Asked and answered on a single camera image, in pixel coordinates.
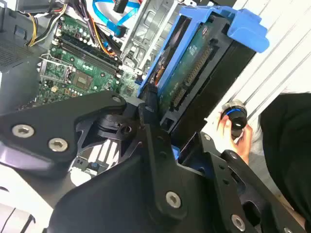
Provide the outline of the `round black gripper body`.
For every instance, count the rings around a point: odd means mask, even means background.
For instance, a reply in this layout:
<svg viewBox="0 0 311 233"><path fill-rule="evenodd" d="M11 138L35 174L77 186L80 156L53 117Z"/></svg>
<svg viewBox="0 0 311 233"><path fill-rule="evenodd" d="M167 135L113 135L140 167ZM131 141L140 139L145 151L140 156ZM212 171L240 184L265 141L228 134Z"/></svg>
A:
<svg viewBox="0 0 311 233"><path fill-rule="evenodd" d="M208 181L175 161L164 179L181 182L178 192L187 208L181 220L154 216L148 208L150 184L144 160L132 157L83 185L57 203L50 219L51 233L214 233L213 199Z"/></svg>

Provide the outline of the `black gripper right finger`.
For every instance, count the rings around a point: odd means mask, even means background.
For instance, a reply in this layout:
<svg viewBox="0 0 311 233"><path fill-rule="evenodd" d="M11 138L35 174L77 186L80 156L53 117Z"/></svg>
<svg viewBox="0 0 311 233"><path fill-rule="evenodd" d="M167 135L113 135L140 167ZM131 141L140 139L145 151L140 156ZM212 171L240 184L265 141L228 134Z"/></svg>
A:
<svg viewBox="0 0 311 233"><path fill-rule="evenodd" d="M203 157L211 167L216 208L222 231L226 233L255 233L244 210L254 205L259 213L263 233L302 233L304 229L276 199L249 166L234 152L216 154L210 136L199 133Z"/></svg>

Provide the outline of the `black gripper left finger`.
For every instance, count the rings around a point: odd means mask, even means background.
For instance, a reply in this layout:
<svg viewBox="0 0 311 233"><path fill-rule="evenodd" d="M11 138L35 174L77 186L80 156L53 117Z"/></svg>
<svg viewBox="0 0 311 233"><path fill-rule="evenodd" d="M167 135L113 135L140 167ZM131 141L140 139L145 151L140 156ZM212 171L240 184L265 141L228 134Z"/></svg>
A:
<svg viewBox="0 0 311 233"><path fill-rule="evenodd" d="M0 161L41 178L62 178L79 151L111 137L111 132L104 131L107 117L118 127L115 137L125 142L117 165L132 157L144 160L150 212L183 219L187 208L178 195L183 185L164 179L169 174L167 164L175 159L169 136L160 128L153 96L135 108L133 118L128 116L126 101L110 91L3 115Z"/></svg>

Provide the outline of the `person's hand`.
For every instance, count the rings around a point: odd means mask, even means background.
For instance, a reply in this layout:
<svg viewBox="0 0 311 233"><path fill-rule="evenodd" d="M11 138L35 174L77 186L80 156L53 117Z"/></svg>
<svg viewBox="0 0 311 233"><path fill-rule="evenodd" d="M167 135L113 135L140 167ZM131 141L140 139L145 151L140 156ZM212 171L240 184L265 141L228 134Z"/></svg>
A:
<svg viewBox="0 0 311 233"><path fill-rule="evenodd" d="M216 149L222 153L224 150L231 150L237 153L242 160L248 165L249 164L249 152L251 149L252 140L252 128L247 124L243 131L241 137L235 142L232 139L232 122L228 116L221 118L219 113L216 118L215 123L215 138L214 143Z"/></svg>

